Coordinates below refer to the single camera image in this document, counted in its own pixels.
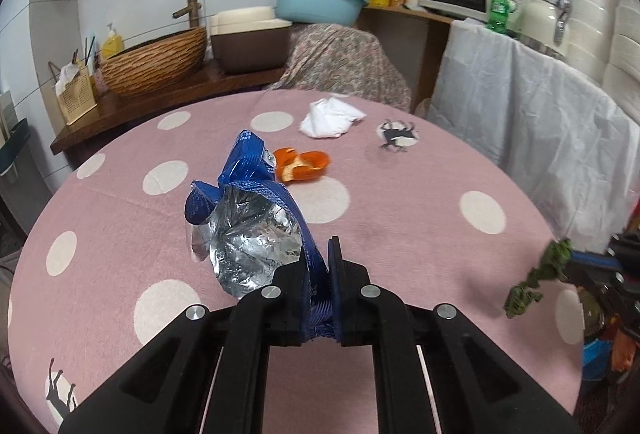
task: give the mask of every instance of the white kettle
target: white kettle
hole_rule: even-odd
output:
[[[519,40],[529,48],[564,61],[569,50],[571,0],[530,0],[520,16]]]

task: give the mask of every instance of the polka dot tablecloth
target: polka dot tablecloth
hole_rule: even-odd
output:
[[[546,283],[526,315],[502,311],[551,239],[536,208],[479,153],[388,106],[346,98],[364,121],[338,139],[306,137],[298,126],[322,96],[196,103],[116,139],[59,189],[24,247],[8,316],[18,390],[49,431],[187,306],[235,303],[210,263],[190,259],[183,210],[190,182],[215,184],[244,128],[272,151],[331,157],[326,176],[290,185],[321,252],[338,235],[343,255],[405,302],[456,305],[573,410],[582,356],[574,289]],[[415,123],[404,151],[381,148],[386,120]],[[263,432],[301,431],[377,432],[370,348],[320,338],[272,349]]]

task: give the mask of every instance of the metal screw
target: metal screw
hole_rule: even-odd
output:
[[[267,286],[262,288],[260,294],[266,299],[276,299],[280,296],[282,291],[277,286]]]
[[[185,312],[185,314],[187,315],[187,318],[190,320],[200,320],[203,316],[204,316],[204,307],[202,306],[191,306],[190,308],[187,308],[187,311]]]
[[[363,297],[368,299],[374,299],[380,296],[380,288],[378,286],[373,286],[369,284],[368,286],[363,286],[360,289],[360,293]]]
[[[436,313],[439,317],[450,320],[456,317],[458,311],[451,304],[443,304],[442,306],[438,306]]]

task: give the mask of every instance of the microwave knob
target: microwave knob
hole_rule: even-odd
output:
[[[507,0],[507,8],[509,13],[515,13],[516,9],[518,9],[518,3],[515,0]]]

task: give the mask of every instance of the soda bottle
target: soda bottle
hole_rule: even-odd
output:
[[[509,6],[507,0],[492,0],[491,11],[489,12],[489,21],[486,25],[487,29],[506,35],[508,19]]]

